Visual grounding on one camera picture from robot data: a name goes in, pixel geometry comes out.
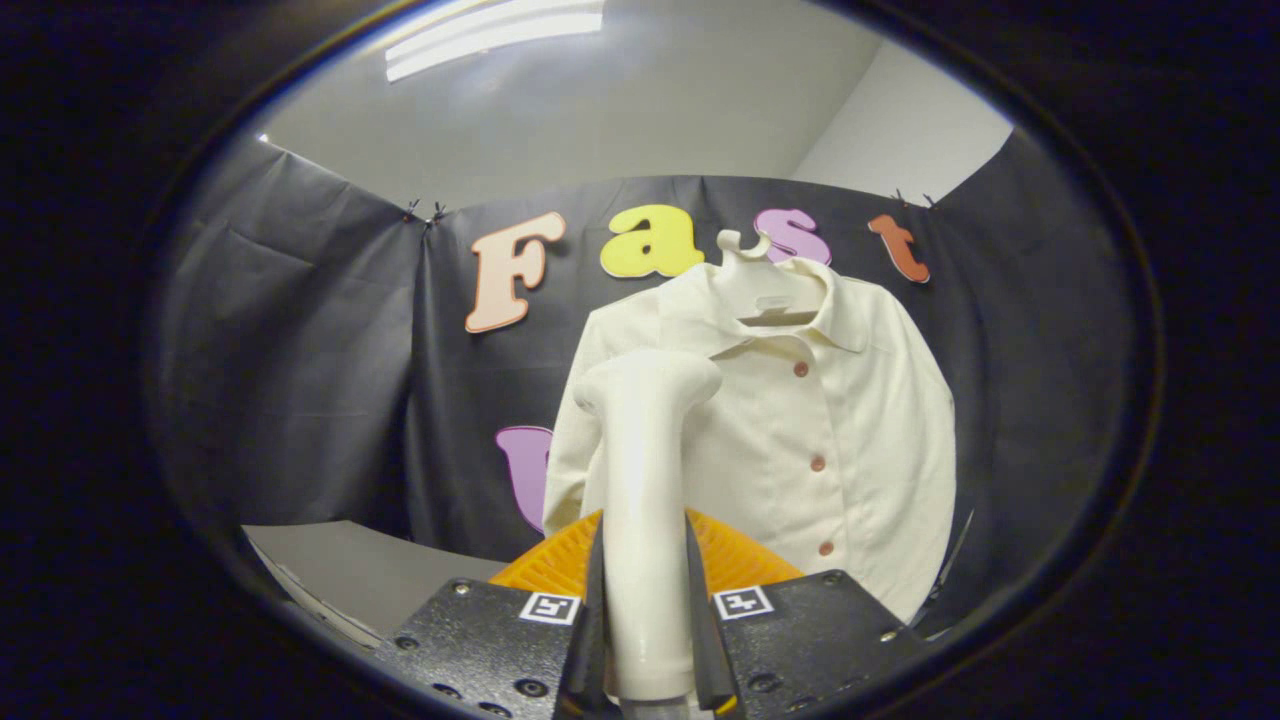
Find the fluorescent light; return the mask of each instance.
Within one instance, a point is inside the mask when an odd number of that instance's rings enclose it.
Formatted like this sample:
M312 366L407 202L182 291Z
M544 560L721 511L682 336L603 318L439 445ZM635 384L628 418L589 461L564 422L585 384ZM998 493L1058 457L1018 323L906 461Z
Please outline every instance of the fluorescent light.
M403 58L410 53L425 50L436 44L443 44L445 40L460 35L474 32L486 26L516 20L524 15L541 15L568 8L579 10L591 9L600 13L603 12L603 5L604 0L509 0L508 3L480 8L472 13L445 19L444 22L436 24L436 27L393 45L387 50L387 61L390 63L396 58Z
M387 68L387 82L396 82L430 67L448 63L490 47L502 47L530 40L598 32L603 26L603 13L563 13L539 15L484 29L435 45L422 53Z
M370 42L370 45L375 47L385 47L387 45L408 37L428 26L433 26L453 15L461 15L476 5L484 5L492 1L493 0L456 0L454 3L433 4L431 9L421 10L417 14L410 15L396 27L379 35L376 40Z

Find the foam letter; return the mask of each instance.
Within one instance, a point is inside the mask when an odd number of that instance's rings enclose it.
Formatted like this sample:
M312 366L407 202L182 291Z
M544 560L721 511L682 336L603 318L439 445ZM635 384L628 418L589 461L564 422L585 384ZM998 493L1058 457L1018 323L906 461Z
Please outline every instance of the foam letter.
M552 432L534 425L503 428L494 442L507 455L511 489L525 521L543 530L543 493L547 489L547 456L552 448Z
M888 250L888 256L893 260L893 266L897 272L902 273L902 277L914 283L927 283L929 282L929 269L920 263L915 261L911 255L910 243L915 242L911 233L897 227L893 218L888 215L881 215L874 220L867 223L867 227L872 232L879 233L881 238L884 241L884 250Z
M529 313L529 301L516 297L516 278L524 278L527 290L538 287L543 282L547 250L541 242L531 240L517 255L516 243L525 238L556 242L564 237L564 227L559 213L547 213L471 243L471 252L480 256L480 270L476 273L476 304L466 320L468 333L509 325Z
M831 264L831 249L813 232L818 229L818 223L803 210L764 210L755 217L755 231L763 232L773 241L769 247L769 260L781 263L787 258L808 258Z
M648 222L648 229L635 229ZM600 250L600 266L616 278L641 278L657 270L673 278L705 259L694 247L694 219L671 205L641 205L609 220L621 233Z

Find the orange plastic part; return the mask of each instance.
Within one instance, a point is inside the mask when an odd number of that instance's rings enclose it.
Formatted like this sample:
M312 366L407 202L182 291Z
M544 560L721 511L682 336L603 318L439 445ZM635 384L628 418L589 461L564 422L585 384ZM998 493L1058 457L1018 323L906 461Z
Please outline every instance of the orange plastic part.
M686 509L686 512L703 553L708 593L801 577L800 570L746 534L696 510ZM600 511L582 518L534 546L489 582L530 592L584 597L586 561L599 524Z

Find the purple letter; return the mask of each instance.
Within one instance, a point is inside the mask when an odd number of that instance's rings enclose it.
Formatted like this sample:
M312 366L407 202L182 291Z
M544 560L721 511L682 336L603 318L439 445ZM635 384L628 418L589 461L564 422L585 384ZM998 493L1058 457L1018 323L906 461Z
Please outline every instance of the purple letter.
M799 255L823 265L831 264L831 249L820 237L809 232L818 229L818 223L804 210L764 210L755 217L755 229L773 240L769 260L774 263Z
M547 456L552 448L552 432L532 425L503 428L494 442L507 454L511 488L516 506L525 521L543 532L543 492L547 489Z

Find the ceiling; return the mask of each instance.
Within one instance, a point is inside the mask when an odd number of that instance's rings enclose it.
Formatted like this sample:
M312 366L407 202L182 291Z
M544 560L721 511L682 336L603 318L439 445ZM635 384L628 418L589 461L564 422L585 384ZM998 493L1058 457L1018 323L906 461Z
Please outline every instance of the ceiling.
M605 0L598 33L396 83L387 42L372 41L282 97L255 132L393 202L452 209L612 177L787 178L879 45L786 0Z

